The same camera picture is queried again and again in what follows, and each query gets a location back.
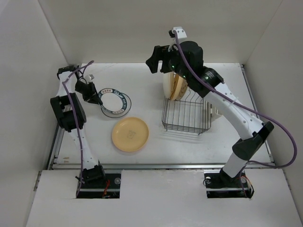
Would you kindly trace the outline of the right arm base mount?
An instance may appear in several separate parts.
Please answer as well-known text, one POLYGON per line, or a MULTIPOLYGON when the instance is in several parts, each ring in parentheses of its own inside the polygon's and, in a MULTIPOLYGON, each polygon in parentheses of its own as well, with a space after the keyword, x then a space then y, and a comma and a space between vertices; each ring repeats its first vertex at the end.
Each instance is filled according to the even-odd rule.
POLYGON ((246 176, 245 172, 232 178, 231 181, 224 182, 220 178, 220 173, 204 172, 203 185, 206 187, 208 199, 215 198, 248 198, 254 195, 254 187, 246 176))

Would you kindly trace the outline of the orange yellow plate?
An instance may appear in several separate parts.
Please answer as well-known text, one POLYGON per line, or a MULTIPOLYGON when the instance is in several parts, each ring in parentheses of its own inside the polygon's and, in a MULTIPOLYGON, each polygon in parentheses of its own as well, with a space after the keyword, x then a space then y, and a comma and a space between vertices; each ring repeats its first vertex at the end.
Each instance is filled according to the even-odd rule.
POLYGON ((112 130, 112 142, 123 152, 140 150, 145 146, 148 138, 148 125, 137 117, 126 117, 118 121, 112 130))

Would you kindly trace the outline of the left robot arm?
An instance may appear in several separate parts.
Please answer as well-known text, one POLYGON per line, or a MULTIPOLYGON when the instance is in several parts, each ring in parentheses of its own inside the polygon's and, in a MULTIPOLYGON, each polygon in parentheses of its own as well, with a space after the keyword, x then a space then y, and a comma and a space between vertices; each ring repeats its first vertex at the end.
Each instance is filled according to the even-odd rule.
POLYGON ((79 185, 99 188, 107 179, 100 161, 90 150, 84 129, 87 118, 76 93, 80 93, 87 103, 95 105, 103 103, 94 83, 83 76, 86 68, 86 65, 59 68, 57 72, 59 90, 57 95, 50 99, 50 104, 59 126, 68 132, 80 151, 80 175, 76 177, 79 185))

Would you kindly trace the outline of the green rimmed lettered plate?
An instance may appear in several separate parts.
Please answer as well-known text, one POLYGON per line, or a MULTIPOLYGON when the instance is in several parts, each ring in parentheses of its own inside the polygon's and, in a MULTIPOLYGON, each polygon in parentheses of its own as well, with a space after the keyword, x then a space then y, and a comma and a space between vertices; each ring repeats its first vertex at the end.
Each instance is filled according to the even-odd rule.
POLYGON ((126 109, 126 99, 114 88, 104 88, 99 91, 98 96, 103 102, 101 108, 111 114, 119 114, 126 109))

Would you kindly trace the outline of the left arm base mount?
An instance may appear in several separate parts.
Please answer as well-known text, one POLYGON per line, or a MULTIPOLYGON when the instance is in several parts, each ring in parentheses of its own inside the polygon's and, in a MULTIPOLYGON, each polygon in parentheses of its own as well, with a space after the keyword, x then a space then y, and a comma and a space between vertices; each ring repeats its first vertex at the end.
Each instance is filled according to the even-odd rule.
POLYGON ((119 199, 121 186, 120 173, 106 173, 106 178, 94 183, 82 183, 77 199, 119 199))

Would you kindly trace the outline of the white plate with dark rim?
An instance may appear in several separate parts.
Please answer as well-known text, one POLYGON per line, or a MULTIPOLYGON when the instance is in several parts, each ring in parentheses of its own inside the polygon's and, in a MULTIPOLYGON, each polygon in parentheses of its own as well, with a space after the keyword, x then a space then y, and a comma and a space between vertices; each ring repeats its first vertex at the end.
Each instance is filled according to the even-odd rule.
POLYGON ((129 113, 129 111, 130 111, 130 109, 131 109, 131 107, 132 107, 132 101, 131 101, 130 97, 129 97, 127 94, 122 93, 122 95, 123 95, 124 98, 126 99, 126 109, 125 109, 122 113, 113 114, 113 113, 109 113, 109 112, 107 112, 107 111, 105 111, 105 110, 103 110, 103 109, 101 108, 101 111, 102 111, 102 113, 103 113, 105 116, 114 119, 114 118, 122 118, 122 117, 124 117, 125 115, 127 115, 127 114, 129 113))

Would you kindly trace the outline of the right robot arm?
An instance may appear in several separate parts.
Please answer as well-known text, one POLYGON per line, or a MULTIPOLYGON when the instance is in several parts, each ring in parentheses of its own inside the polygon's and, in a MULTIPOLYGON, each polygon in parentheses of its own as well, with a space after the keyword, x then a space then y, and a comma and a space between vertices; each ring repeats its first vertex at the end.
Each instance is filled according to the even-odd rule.
POLYGON ((265 143, 274 126, 262 122, 249 111, 238 107, 236 97, 217 71, 203 65, 203 49, 196 42, 184 41, 172 49, 155 46, 146 61, 151 73, 175 72, 186 80, 188 86, 205 101, 214 105, 237 131, 240 139, 232 146, 232 154, 215 177, 221 187, 230 187, 240 176, 240 171, 265 143))

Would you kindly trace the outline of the pink plate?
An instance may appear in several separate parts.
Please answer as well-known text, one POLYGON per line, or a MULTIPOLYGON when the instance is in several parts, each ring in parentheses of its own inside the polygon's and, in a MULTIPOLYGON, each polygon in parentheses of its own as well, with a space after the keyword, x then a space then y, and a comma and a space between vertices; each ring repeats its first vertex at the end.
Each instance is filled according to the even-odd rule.
POLYGON ((118 145, 118 149, 119 151, 121 151, 123 154, 126 154, 126 155, 133 155, 135 154, 136 152, 139 152, 140 150, 142 150, 146 145, 146 142, 145 143, 132 143, 132 144, 119 144, 118 145))

